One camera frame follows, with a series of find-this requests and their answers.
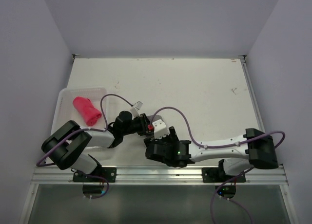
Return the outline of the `clear plastic basket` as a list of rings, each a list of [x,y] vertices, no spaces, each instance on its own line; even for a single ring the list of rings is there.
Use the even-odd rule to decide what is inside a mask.
[[[73,105],[74,99],[76,97],[87,98],[97,110],[100,110],[100,105],[102,105],[103,110],[106,111],[107,101],[100,101],[106,94],[107,90],[104,87],[65,88],[61,90],[58,95],[51,133],[56,132],[69,120],[75,121],[81,128],[87,128],[83,117]],[[92,139],[84,149],[85,153],[107,149],[114,141],[113,135],[108,131],[105,133],[88,131],[87,133],[91,135]]]

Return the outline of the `grey towel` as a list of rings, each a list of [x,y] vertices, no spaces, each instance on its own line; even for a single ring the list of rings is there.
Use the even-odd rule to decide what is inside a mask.
[[[155,116],[148,115],[147,118],[150,121],[150,123],[153,123],[153,122],[158,121],[158,120],[163,120],[162,116],[158,115],[158,114]]]

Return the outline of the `pink towel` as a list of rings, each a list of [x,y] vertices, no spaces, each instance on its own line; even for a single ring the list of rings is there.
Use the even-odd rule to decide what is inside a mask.
[[[81,96],[73,100],[73,106],[89,127],[95,125],[102,117],[102,113],[96,109],[90,99]]]

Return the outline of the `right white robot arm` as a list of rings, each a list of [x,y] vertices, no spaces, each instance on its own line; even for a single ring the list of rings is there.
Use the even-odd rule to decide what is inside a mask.
[[[276,169],[278,161],[275,145],[270,134],[249,128],[243,135],[226,140],[192,143],[179,140],[174,127],[169,134],[159,139],[150,136],[144,139],[145,157],[169,167],[185,168],[190,164],[218,159],[217,176],[229,181],[250,168]]]

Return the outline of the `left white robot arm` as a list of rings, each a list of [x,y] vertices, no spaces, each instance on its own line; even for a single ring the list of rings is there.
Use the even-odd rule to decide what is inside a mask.
[[[41,150],[44,157],[36,166],[56,165],[61,170],[70,168],[94,182],[103,176],[102,166],[93,156],[83,152],[87,147],[113,149],[127,135],[147,136],[153,131],[153,125],[144,113],[134,117],[128,111],[122,111],[103,130],[82,128],[74,120],[70,120],[43,142]]]

